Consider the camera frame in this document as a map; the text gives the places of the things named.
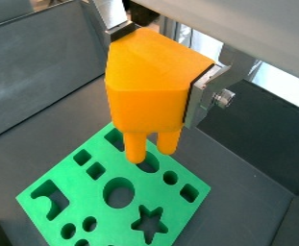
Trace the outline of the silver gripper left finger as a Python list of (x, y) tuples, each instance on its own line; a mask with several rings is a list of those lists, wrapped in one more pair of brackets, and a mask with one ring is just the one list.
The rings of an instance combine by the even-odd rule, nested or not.
[(122, 0), (88, 0), (103, 31), (105, 42), (114, 42), (131, 34), (135, 23), (127, 18)]

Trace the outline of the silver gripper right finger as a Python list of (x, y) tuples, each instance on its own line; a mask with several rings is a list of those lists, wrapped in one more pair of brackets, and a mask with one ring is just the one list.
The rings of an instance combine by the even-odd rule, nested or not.
[(255, 68), (258, 59), (223, 44), (215, 64), (194, 81), (183, 115), (183, 124), (191, 129), (207, 116), (214, 106), (227, 108), (235, 93), (227, 88), (240, 82)]

